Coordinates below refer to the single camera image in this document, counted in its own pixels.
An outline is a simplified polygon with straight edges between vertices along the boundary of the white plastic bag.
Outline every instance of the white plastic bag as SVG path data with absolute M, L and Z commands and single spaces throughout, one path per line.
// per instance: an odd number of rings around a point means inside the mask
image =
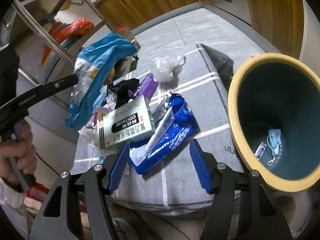
M 154 65 L 152 73 L 155 81 L 160 83 L 171 82 L 174 78 L 173 71 L 177 66 L 185 63 L 185 57 L 166 55 L 154 58 L 152 63 Z
M 116 107 L 117 96 L 109 91 L 107 97 L 105 98 L 107 103 L 104 106 L 97 106 L 96 112 L 102 114 L 109 114 Z M 97 125 L 94 125 L 95 114 L 90 118 L 90 121 L 79 130 L 80 136 L 83 136 L 87 142 L 93 145 L 95 148 L 100 149 L 100 140 L 97 130 Z

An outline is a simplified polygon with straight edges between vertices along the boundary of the blue gripper pad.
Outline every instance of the blue gripper pad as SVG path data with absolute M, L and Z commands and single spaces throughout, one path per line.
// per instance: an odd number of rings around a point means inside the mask
M 108 191 L 112 194 L 118 189 L 130 154 L 129 143 L 125 143 L 110 173 Z
M 198 149 L 196 143 L 194 140 L 190 142 L 189 145 L 189 151 L 190 156 L 193 162 L 193 165 L 196 168 L 196 172 L 201 184 L 201 187 L 206 190 L 206 192 L 209 194 L 212 192 L 212 185 L 210 181 L 210 172 L 207 168 L 207 165 L 205 165 L 204 160 L 200 154 L 201 149 Z

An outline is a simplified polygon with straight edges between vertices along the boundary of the plastic wrapper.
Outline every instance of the plastic wrapper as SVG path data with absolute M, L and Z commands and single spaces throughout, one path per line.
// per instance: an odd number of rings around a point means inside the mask
M 130 144 L 130 161 L 138 174 L 156 166 L 198 129 L 198 123 L 180 94 L 172 94 L 155 134 L 140 147 Z
M 185 62 L 184 56 L 166 55 L 156 57 L 152 60 L 153 76 L 156 82 L 165 83 L 171 82 L 174 78 L 173 71 L 177 66 L 183 65 Z
M 167 106 L 170 102 L 170 97 L 172 94 L 173 94 L 173 91 L 171 89 L 168 90 L 164 99 L 162 99 L 161 103 L 157 106 L 157 108 L 153 112 L 152 117 L 156 126 L 158 125 L 159 121 L 164 117 L 165 113 L 167 112 Z
M 100 149 L 99 135 L 97 132 L 97 128 L 93 124 L 93 122 L 91 124 L 88 123 L 87 125 L 82 127 L 81 130 L 79 131 L 79 135 L 83 136 L 89 144 L 91 144 L 97 149 Z
M 88 31 L 90 31 L 94 27 L 94 23 L 88 21 L 85 18 L 81 18 L 76 20 L 73 23 L 68 24 L 61 31 L 55 31 L 52 35 L 52 38 L 57 42 L 61 43 L 65 41 L 72 35 L 85 35 Z M 41 65 L 44 65 L 45 59 L 50 53 L 51 49 L 48 46 L 45 46 L 44 53 L 41 60 Z
M 130 97 L 134 99 L 139 96 L 145 96 L 150 101 L 157 87 L 158 83 L 154 81 L 153 74 L 149 73 Z
M 113 65 L 121 58 L 133 55 L 137 50 L 130 41 L 109 32 L 78 54 L 74 74 L 79 80 L 71 97 L 70 118 L 65 120 L 67 127 L 80 130 L 87 124 Z

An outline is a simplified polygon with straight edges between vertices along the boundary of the human hand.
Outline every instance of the human hand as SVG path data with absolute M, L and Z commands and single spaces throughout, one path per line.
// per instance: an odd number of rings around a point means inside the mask
M 19 158 L 17 167 L 23 170 L 24 174 L 34 173 L 37 166 L 36 148 L 32 144 L 33 135 L 27 122 L 24 122 L 21 135 L 24 141 L 0 142 L 0 177 L 12 185 L 17 185 L 19 182 L 13 173 L 8 157 L 17 156 Z

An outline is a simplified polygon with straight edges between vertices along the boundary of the trash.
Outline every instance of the trash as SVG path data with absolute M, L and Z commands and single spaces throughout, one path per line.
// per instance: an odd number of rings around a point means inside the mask
M 72 35 L 85 35 L 88 31 L 90 31 L 94 27 L 94 23 L 88 21 L 85 18 L 81 18 L 76 20 L 73 23 L 68 24 L 64 29 L 60 31 L 56 31 L 52 34 L 52 38 L 57 42 L 61 43 L 65 41 Z M 44 65 L 45 59 L 47 58 L 48 54 L 50 53 L 51 49 L 48 46 L 45 46 L 41 65 Z
M 261 142 L 256 152 L 254 153 L 254 156 L 256 156 L 258 160 L 260 160 L 266 148 L 267 148 L 267 145 L 264 142 Z
M 132 78 L 129 80 L 122 80 L 116 85 L 111 85 L 110 90 L 117 96 L 116 109 L 125 105 L 131 99 L 129 91 L 135 91 L 139 86 L 139 79 Z
M 154 65 L 153 75 L 156 82 L 171 82 L 174 78 L 174 69 L 185 63 L 185 56 L 171 56 L 166 55 L 163 57 L 156 57 L 152 60 Z
M 134 54 L 137 49 L 122 36 L 109 32 L 79 53 L 74 71 L 79 81 L 71 98 L 70 118 L 65 120 L 67 127 L 80 130 L 86 125 L 114 63 Z
M 145 96 L 148 101 L 152 98 L 158 87 L 158 82 L 154 81 L 153 74 L 149 73 L 138 86 L 138 88 L 133 92 L 131 98 L 137 98 L 139 96 Z
M 92 116 L 90 121 L 79 130 L 79 135 L 84 137 L 86 141 L 99 149 L 99 135 L 97 133 L 97 125 L 94 123 L 95 116 Z
M 100 149 L 150 138 L 156 127 L 147 98 L 138 97 L 105 115 L 99 119 L 97 130 Z
M 167 106 L 169 105 L 170 97 L 172 94 L 173 94 L 173 91 L 169 89 L 164 99 L 162 99 L 160 104 L 157 106 L 157 108 L 153 112 L 152 117 L 156 126 L 158 122 L 164 117 L 165 113 L 167 112 Z
M 276 155 L 279 154 L 281 150 L 281 130 L 280 129 L 269 129 L 267 144 L 271 149 L 273 159 L 267 162 L 268 166 L 271 166 L 276 159 Z
M 171 95 L 166 109 L 166 114 L 149 142 L 130 149 L 130 161 L 138 174 L 156 166 L 198 129 L 192 111 L 180 94 Z

